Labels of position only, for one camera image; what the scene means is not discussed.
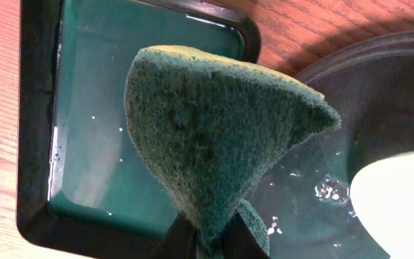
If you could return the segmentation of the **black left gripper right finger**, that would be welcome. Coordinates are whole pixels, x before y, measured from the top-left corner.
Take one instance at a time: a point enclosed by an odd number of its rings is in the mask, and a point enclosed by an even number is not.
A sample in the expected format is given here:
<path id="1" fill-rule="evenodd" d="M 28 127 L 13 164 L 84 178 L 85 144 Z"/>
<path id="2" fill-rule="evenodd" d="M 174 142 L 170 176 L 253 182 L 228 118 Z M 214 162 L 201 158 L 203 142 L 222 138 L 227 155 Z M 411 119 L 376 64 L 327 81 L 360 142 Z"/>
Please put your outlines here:
<path id="1" fill-rule="evenodd" d="M 225 259 L 270 259 L 249 231 L 239 213 L 236 213 L 223 232 Z"/>

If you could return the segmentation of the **green scrubbing sponge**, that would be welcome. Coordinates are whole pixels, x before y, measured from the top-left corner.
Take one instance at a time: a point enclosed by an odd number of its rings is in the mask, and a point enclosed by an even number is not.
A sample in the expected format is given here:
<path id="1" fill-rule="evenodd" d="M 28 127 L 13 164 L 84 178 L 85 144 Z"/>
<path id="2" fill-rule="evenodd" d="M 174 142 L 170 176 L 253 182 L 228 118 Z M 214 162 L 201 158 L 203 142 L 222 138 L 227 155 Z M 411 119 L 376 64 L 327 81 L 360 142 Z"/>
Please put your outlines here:
<path id="1" fill-rule="evenodd" d="M 124 107 L 140 158 L 196 228 L 199 258 L 223 257 L 235 212 L 265 235 L 245 196 L 294 147 L 341 125 L 323 94 L 290 76 L 180 45 L 137 53 Z"/>

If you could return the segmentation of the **mint green plate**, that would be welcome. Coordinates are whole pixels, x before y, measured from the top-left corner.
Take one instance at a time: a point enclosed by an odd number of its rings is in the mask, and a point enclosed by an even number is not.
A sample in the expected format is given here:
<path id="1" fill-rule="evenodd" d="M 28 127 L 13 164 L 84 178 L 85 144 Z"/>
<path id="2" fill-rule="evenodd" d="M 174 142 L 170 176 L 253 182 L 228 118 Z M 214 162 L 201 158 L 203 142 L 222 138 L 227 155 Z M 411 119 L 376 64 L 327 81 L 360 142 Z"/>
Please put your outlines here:
<path id="1" fill-rule="evenodd" d="M 351 182 L 359 221 L 391 258 L 414 259 L 414 152 L 371 163 Z"/>

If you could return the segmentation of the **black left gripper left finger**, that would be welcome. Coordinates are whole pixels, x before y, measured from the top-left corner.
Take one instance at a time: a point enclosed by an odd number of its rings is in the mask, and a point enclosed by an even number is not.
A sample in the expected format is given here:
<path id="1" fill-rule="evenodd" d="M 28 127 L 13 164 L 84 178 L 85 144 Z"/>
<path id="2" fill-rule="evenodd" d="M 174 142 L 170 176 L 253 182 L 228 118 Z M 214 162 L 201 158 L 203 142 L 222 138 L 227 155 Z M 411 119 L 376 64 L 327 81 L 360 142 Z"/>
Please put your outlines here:
<path id="1" fill-rule="evenodd" d="M 165 240 L 156 249 L 156 259 L 195 259 L 196 238 L 196 227 L 184 214 L 179 214 L 171 224 Z"/>

